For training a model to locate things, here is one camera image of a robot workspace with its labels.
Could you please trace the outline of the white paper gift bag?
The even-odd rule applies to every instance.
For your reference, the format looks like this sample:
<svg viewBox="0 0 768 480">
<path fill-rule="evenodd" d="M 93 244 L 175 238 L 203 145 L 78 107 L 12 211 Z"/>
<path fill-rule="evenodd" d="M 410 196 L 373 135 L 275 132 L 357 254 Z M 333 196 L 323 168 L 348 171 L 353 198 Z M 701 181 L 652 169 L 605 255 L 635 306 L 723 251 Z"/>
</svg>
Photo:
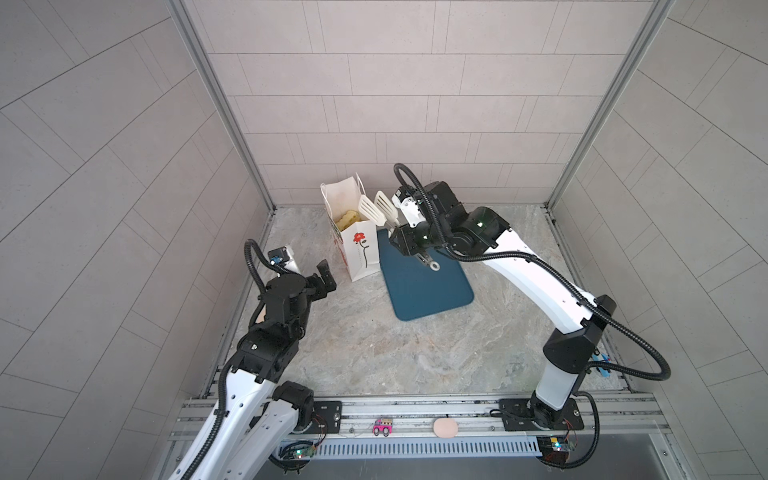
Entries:
<svg viewBox="0 0 768 480">
<path fill-rule="evenodd" d="M 363 216 L 358 202 L 365 189 L 360 177 L 355 174 L 344 180 L 320 186 L 321 195 L 342 259 L 352 281 L 358 281 L 381 270 L 377 225 Z M 362 221 L 354 223 L 339 232 L 335 222 L 348 210 L 356 210 Z"/>
</svg>

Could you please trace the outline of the white slotted tongs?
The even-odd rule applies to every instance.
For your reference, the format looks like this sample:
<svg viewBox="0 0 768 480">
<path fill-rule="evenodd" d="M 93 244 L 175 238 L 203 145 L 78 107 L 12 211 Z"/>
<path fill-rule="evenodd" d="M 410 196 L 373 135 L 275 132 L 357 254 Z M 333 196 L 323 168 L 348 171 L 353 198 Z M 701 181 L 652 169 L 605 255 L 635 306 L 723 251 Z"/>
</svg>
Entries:
<svg viewBox="0 0 768 480">
<path fill-rule="evenodd" d="M 372 220 L 378 227 L 384 226 L 388 238 L 393 238 L 395 229 L 399 226 L 399 214 L 393 202 L 382 191 L 376 193 L 374 200 L 362 194 L 358 202 L 358 209 L 363 216 Z M 432 271 L 440 270 L 440 264 L 426 252 L 406 253 L 406 256 L 416 257 Z"/>
</svg>

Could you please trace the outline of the striped bread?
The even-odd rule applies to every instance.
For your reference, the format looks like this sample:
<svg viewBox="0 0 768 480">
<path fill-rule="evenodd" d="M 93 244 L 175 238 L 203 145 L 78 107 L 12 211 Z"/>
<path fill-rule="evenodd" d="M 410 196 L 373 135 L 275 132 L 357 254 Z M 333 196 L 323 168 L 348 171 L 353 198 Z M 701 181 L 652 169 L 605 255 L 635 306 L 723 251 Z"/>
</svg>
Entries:
<svg viewBox="0 0 768 480">
<path fill-rule="evenodd" d="M 339 232 L 343 232 L 354 223 L 360 221 L 362 221 L 362 216 L 358 211 L 348 210 L 335 222 L 335 226 Z"/>
</svg>

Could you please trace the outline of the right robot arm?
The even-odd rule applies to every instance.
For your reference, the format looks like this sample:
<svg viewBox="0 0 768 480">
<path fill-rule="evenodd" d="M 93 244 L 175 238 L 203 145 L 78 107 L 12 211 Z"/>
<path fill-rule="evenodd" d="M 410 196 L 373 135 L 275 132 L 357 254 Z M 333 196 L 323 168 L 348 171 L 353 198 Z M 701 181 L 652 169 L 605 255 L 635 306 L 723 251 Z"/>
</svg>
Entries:
<svg viewBox="0 0 768 480">
<path fill-rule="evenodd" d="M 409 186 L 400 187 L 392 198 L 377 193 L 375 203 L 384 211 L 390 244 L 402 255 L 433 271 L 440 265 L 429 252 L 438 248 L 457 262 L 483 263 L 549 318 L 554 331 L 543 347 L 544 372 L 523 417 L 542 429 L 558 427 L 601 340 L 606 327 L 602 317 L 614 311 L 614 302 L 548 271 L 503 217 L 488 207 L 467 211 L 444 182 L 429 184 L 424 193 Z"/>
</svg>

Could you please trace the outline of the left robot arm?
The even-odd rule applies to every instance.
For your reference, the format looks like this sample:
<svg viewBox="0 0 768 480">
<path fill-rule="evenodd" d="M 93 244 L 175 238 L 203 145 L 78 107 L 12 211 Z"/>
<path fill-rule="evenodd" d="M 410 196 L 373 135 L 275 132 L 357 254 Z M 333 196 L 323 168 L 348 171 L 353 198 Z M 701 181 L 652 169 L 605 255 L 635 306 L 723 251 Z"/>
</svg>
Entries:
<svg viewBox="0 0 768 480">
<path fill-rule="evenodd" d="M 226 361 L 218 400 L 173 479 L 252 479 L 287 436 L 311 423 L 313 391 L 281 376 L 307 331 L 311 305 L 337 288 L 327 261 L 305 277 L 268 281 L 256 322 Z"/>
</svg>

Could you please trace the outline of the teal tray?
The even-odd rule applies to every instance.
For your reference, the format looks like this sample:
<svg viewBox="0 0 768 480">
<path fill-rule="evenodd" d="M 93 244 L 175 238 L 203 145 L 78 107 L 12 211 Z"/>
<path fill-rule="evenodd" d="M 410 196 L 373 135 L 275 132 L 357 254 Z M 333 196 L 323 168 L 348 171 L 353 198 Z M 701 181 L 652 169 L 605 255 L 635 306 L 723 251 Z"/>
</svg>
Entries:
<svg viewBox="0 0 768 480">
<path fill-rule="evenodd" d="M 412 321 L 467 306 L 475 295 L 460 264 L 443 259 L 439 271 L 416 257 L 403 256 L 388 241 L 388 232 L 377 232 L 380 267 L 395 316 Z"/>
</svg>

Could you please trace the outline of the left circuit board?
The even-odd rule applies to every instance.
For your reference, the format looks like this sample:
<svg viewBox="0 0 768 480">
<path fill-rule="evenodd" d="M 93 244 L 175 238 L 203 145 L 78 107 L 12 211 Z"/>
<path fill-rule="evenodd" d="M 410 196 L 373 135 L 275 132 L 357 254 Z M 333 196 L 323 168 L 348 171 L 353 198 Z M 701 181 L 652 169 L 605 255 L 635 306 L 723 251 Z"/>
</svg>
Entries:
<svg viewBox="0 0 768 480">
<path fill-rule="evenodd" d="M 308 461 L 317 452 L 317 444 L 311 441 L 297 441 L 282 447 L 278 458 L 281 461 Z"/>
</svg>

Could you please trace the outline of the circuit board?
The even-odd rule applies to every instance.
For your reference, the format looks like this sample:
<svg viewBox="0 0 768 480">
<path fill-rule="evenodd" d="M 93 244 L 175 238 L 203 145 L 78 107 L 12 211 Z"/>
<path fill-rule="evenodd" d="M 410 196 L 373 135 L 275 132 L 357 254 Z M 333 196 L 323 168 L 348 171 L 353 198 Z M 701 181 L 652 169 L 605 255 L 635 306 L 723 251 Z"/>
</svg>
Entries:
<svg viewBox="0 0 768 480">
<path fill-rule="evenodd" d="M 317 444 L 311 441 L 297 441 L 282 447 L 278 458 L 281 461 L 308 461 L 317 452 Z"/>
<path fill-rule="evenodd" d="M 541 456 L 540 461 L 563 465 L 576 450 L 578 443 L 566 437 L 539 436 L 536 438 Z"/>
</svg>

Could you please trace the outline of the pink toy car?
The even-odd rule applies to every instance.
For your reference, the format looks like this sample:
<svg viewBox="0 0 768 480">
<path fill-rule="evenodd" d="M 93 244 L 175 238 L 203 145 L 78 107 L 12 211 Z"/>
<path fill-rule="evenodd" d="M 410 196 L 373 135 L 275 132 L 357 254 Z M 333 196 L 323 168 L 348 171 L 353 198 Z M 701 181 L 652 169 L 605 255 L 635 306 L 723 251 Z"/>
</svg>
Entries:
<svg viewBox="0 0 768 480">
<path fill-rule="evenodd" d="M 378 418 L 372 426 L 374 436 L 388 437 L 393 431 L 393 419 L 389 417 Z"/>
</svg>

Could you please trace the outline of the pink oval eraser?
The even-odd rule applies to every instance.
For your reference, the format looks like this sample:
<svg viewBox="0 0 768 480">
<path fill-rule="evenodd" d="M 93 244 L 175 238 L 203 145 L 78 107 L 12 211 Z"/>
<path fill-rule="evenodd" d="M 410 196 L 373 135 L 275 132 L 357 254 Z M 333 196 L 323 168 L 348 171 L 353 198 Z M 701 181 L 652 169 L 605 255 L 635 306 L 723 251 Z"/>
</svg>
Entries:
<svg viewBox="0 0 768 480">
<path fill-rule="evenodd" d="M 441 417 L 433 422 L 434 435 L 441 439 L 451 439 L 458 435 L 459 426 L 455 419 Z"/>
</svg>

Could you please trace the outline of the blue toy car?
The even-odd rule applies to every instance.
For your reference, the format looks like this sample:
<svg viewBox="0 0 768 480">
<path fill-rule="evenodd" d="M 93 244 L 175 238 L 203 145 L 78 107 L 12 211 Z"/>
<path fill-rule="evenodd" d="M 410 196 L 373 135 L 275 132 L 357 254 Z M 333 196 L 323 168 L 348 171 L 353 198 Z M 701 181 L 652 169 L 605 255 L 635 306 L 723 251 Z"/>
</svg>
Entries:
<svg viewBox="0 0 768 480">
<path fill-rule="evenodd" d="M 606 369 L 604 366 L 602 366 L 602 363 L 610 363 L 611 362 L 611 358 L 609 356 L 607 356 L 607 355 L 605 355 L 603 353 L 598 352 L 597 354 L 593 354 L 591 356 L 591 360 L 593 362 L 595 362 L 595 363 L 598 363 L 597 371 L 599 372 L 599 374 L 602 377 L 608 378 L 611 375 L 610 370 Z"/>
</svg>

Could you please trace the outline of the right circuit board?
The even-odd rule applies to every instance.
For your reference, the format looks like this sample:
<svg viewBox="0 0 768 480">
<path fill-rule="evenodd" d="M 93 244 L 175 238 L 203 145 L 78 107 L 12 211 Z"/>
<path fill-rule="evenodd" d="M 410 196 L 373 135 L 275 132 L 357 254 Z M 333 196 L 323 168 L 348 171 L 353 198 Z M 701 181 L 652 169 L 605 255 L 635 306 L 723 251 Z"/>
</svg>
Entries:
<svg viewBox="0 0 768 480">
<path fill-rule="evenodd" d="M 539 436 L 536 438 L 541 456 L 540 461 L 563 465 L 576 450 L 578 443 L 566 437 Z"/>
</svg>

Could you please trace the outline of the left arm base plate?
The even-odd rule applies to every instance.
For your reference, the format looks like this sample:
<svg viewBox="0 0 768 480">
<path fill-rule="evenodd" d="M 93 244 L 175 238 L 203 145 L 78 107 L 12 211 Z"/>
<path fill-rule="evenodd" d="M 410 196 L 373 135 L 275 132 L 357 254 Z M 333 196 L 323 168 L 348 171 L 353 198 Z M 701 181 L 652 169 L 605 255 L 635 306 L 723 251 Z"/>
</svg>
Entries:
<svg viewBox="0 0 768 480">
<path fill-rule="evenodd" d="M 338 434 L 341 429 L 342 409 L 341 401 L 316 401 L 310 423 L 301 434 Z"/>
</svg>

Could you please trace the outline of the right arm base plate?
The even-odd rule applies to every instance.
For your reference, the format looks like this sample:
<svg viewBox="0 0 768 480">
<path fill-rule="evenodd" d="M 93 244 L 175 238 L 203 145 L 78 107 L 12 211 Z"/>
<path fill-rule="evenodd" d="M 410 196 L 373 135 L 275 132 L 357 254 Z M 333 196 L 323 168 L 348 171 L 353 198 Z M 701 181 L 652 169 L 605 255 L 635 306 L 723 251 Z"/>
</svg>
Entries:
<svg viewBox="0 0 768 480">
<path fill-rule="evenodd" d="M 560 410 L 554 410 L 536 398 L 501 399 L 498 410 L 506 431 L 584 429 L 583 417 L 574 398 L 569 398 Z"/>
</svg>

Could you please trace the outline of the aluminium rail frame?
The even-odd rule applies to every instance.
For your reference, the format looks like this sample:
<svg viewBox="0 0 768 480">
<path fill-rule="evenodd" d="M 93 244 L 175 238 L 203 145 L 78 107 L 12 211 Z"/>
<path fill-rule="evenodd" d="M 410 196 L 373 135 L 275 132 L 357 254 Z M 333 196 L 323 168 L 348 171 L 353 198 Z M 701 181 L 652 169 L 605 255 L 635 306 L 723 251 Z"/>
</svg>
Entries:
<svg viewBox="0 0 768 480">
<path fill-rule="evenodd" d="M 527 398 L 513 394 L 320 398 L 316 401 L 343 403 L 340 432 L 306 435 L 300 431 L 289 434 L 283 442 L 317 442 L 318 460 L 512 457 L 541 455 L 536 440 L 539 436 L 566 437 L 580 448 L 588 447 L 596 430 L 603 438 L 661 436 L 670 431 L 655 396 L 647 393 L 601 391 L 590 399 L 574 398 L 584 421 L 580 431 L 506 431 L 498 410 L 501 399 Z M 393 419 L 388 437 L 372 433 L 374 421 L 382 417 Z M 455 438 L 434 435 L 433 422 L 441 417 L 456 420 L 459 431 Z"/>
</svg>

